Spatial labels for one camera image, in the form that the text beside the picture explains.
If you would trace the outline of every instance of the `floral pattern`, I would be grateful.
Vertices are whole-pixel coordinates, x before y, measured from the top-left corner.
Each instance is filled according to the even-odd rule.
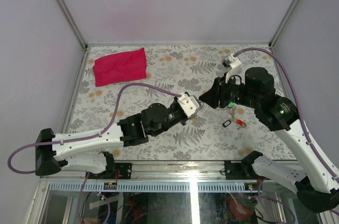
[[[253,45],[268,48],[266,45]],[[147,78],[138,80],[174,93],[187,91],[200,96],[208,91],[216,77],[225,72],[220,61],[230,53],[250,47],[248,45],[182,45],[146,46]],[[112,53],[137,50],[141,47],[114,46],[91,47],[89,58],[79,87],[70,132],[81,132],[106,126],[113,116],[119,89],[128,82],[95,87],[93,65],[95,59]],[[282,88],[273,60],[257,51],[246,52],[239,59],[243,63],[239,74],[250,67],[264,67],[275,78],[276,92]],[[144,87],[127,88],[120,101],[116,122],[139,113],[150,104],[159,102],[169,106],[171,96]],[[226,120],[233,122],[226,128]],[[236,121],[246,122],[240,127]],[[194,115],[185,126],[177,124],[157,137],[149,137],[149,143],[125,147],[122,153],[113,152],[116,159],[123,160],[237,160],[252,150],[257,150],[272,159],[295,159],[287,146],[269,132],[256,119],[253,110],[235,106],[233,110],[212,109],[207,105]]]

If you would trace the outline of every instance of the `white wall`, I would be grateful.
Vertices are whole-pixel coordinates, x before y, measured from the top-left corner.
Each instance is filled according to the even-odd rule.
[[[301,0],[275,46],[312,135],[339,167],[339,3]]]
[[[38,178],[12,173],[7,158],[41,129],[58,130],[81,48],[54,0],[0,0],[0,8],[0,222],[22,223]],[[34,169],[34,150],[13,163]]]
[[[291,1],[65,0],[88,43],[268,43]]]

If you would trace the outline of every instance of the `floral tablecloth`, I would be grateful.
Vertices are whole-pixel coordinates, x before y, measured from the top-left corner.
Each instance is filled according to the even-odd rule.
[[[266,45],[255,47],[268,48]],[[189,92],[200,96],[213,84],[217,76],[224,74],[222,58],[248,45],[191,45],[146,46],[147,78],[138,80],[174,93]],[[141,47],[112,46],[91,47],[83,79],[79,88],[71,132],[81,132],[106,126],[116,104],[119,89],[127,82],[95,87],[94,60],[112,53],[137,50]],[[240,75],[250,67],[265,67],[275,78],[276,91],[283,94],[273,60],[260,52],[247,52],[239,59],[243,63]],[[139,113],[150,104],[160,102],[169,106],[171,96],[144,87],[130,87],[122,94],[117,121]],[[235,122],[224,128],[222,123],[233,116],[247,124],[239,127]],[[201,111],[187,122],[177,124],[168,132],[153,138],[149,143],[126,147],[123,152],[113,151],[116,159],[124,160],[225,160],[242,159],[257,150],[272,159],[295,159],[287,146],[275,134],[261,125],[254,112],[243,106],[236,109],[214,110],[204,105]]]

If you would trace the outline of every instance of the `red cloth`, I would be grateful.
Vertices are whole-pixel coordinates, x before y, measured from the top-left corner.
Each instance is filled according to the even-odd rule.
[[[95,60],[95,86],[146,78],[147,60],[144,48],[114,53]]]

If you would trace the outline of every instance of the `robotic arm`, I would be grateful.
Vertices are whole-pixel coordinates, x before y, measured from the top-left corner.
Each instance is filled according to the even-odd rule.
[[[184,93],[180,97],[175,97],[169,108],[154,103],[140,113],[120,120],[105,130],[54,134],[51,129],[44,129],[36,143],[53,141],[61,143],[35,148],[35,174],[46,176],[61,170],[74,170],[100,174],[100,178],[114,177],[114,159],[109,150],[122,151],[123,147],[147,143],[148,136],[155,137],[177,123],[185,125],[200,108],[200,102],[194,96]],[[79,138],[83,140],[64,144],[65,140]]]
[[[253,151],[242,160],[246,174],[255,172],[259,176],[274,180],[293,191],[299,200],[311,211],[319,213],[335,208],[339,204],[339,183],[337,177],[325,169],[318,156],[312,151],[313,145],[332,170],[339,170],[310,136],[306,139],[301,127],[297,108],[288,98],[275,94],[274,78],[266,69],[250,68],[245,72],[245,83],[234,76],[241,62],[230,55],[222,61],[226,67],[223,77],[217,77],[212,88],[201,95],[199,100],[212,108],[225,108],[230,102],[251,107],[259,121],[273,131],[292,151],[303,167],[294,170],[275,163]]]

